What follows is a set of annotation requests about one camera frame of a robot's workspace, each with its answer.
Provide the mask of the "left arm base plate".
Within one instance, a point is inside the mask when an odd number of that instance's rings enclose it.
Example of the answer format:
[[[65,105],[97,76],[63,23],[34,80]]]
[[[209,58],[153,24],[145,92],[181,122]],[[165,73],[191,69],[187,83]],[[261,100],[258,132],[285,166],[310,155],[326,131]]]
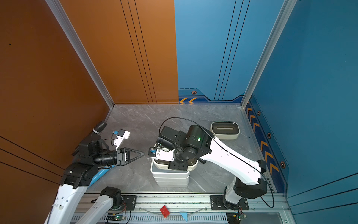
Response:
[[[137,202],[136,195],[121,195],[120,203],[113,201],[111,211],[133,211]]]

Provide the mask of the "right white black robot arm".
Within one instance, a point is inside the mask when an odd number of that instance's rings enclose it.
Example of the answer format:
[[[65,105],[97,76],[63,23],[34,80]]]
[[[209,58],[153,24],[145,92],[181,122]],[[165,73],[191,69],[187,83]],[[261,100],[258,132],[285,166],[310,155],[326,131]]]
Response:
[[[166,161],[170,170],[186,171],[189,162],[211,162],[234,175],[222,196],[211,197],[212,210],[248,210],[248,200],[262,198],[273,189],[264,177],[266,162],[251,160],[225,145],[212,132],[192,125],[185,133],[163,127],[148,153],[154,160]]]

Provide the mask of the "dark lid cream box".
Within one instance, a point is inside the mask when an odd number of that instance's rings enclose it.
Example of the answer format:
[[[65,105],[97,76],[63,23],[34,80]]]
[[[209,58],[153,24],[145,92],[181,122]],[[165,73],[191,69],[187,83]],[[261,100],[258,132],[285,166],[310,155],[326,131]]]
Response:
[[[232,121],[214,121],[210,131],[220,140],[236,140],[241,133],[238,124]]]
[[[162,160],[152,160],[156,163],[156,166],[159,168],[159,169],[168,169],[168,164],[169,162],[168,161],[162,161]],[[187,171],[193,171],[196,169],[197,165],[198,165],[198,161],[194,164],[194,165],[188,165],[187,167]]]

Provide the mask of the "grey lid tissue box back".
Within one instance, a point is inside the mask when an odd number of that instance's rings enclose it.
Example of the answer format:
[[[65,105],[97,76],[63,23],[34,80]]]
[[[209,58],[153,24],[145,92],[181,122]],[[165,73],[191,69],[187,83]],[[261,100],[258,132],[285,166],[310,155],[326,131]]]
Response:
[[[189,177],[187,178],[154,178],[154,180],[157,182],[158,185],[179,185],[179,186],[184,186],[184,185],[188,185],[189,183]]]

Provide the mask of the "grey lid tissue box front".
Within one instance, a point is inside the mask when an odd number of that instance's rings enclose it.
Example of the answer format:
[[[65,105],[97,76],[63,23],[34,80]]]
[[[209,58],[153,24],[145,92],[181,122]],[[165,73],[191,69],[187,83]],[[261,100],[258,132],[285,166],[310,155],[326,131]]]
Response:
[[[164,182],[158,182],[157,185],[162,188],[185,188],[188,186],[187,183],[176,184],[176,183],[164,183]]]

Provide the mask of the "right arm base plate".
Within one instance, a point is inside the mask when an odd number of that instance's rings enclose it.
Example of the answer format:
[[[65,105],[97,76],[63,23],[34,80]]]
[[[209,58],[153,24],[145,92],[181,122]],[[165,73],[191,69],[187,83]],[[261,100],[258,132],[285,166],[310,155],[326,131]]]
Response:
[[[237,204],[227,202],[223,195],[210,196],[211,210],[233,210],[233,211],[248,211],[249,204],[246,198],[240,198]]]

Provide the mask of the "grey lid tissue box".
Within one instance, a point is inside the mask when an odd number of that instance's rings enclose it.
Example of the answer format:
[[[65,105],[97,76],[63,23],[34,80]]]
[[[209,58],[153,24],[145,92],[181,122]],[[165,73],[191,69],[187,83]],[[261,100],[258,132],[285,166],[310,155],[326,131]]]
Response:
[[[179,186],[184,186],[184,185],[188,185],[189,183],[189,177],[187,178],[154,178],[154,180],[157,182],[158,185],[179,185]]]
[[[188,186],[187,183],[176,184],[176,183],[164,183],[164,182],[158,182],[157,185],[162,188],[185,188]]]
[[[184,179],[190,176],[190,171],[180,171],[180,170],[169,170],[169,169],[159,169],[156,166],[156,163],[152,161],[151,164],[151,173],[154,178],[163,179],[163,178],[171,178],[171,179]]]

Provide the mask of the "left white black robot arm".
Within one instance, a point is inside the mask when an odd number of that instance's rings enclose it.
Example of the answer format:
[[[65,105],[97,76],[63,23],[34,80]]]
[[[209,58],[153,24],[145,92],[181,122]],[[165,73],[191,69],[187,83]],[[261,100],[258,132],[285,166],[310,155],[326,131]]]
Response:
[[[73,155],[73,162],[60,180],[57,196],[45,220],[47,224],[70,223],[80,200],[99,170],[126,166],[143,157],[144,152],[127,147],[110,150],[99,134],[91,133],[79,143]]]

